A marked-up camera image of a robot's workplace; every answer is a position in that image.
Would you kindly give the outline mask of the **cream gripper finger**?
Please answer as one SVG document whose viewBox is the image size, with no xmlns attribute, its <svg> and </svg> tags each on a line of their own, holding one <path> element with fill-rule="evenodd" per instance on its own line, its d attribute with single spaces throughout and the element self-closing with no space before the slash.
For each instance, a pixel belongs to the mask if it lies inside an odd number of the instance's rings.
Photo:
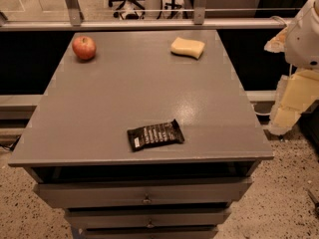
<svg viewBox="0 0 319 239">
<path fill-rule="evenodd" d="M 270 112 L 268 130 L 274 135 L 284 135 L 292 130 L 300 117 L 301 114 L 298 111 L 273 106 Z"/>
<path fill-rule="evenodd" d="M 285 51 L 287 28 L 282 29 L 276 36 L 269 40 L 264 50 L 271 53 L 281 53 Z"/>
</svg>

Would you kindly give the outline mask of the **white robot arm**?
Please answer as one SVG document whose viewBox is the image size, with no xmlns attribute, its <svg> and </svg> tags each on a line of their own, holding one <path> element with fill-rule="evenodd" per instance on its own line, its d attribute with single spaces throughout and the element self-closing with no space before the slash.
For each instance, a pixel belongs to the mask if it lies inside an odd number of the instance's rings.
<svg viewBox="0 0 319 239">
<path fill-rule="evenodd" d="M 319 99 L 319 0 L 308 0 L 295 18 L 264 46 L 271 53 L 283 52 L 296 68 L 277 84 L 268 130 L 283 135 Z"/>
</svg>

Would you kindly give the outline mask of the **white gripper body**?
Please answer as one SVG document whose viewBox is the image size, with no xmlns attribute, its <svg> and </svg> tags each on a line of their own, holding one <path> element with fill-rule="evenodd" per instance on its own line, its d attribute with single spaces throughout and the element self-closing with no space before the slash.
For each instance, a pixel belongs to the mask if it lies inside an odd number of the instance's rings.
<svg viewBox="0 0 319 239">
<path fill-rule="evenodd" d="M 303 113 L 318 99 L 319 72 L 298 69 L 288 80 L 281 105 Z"/>
</svg>

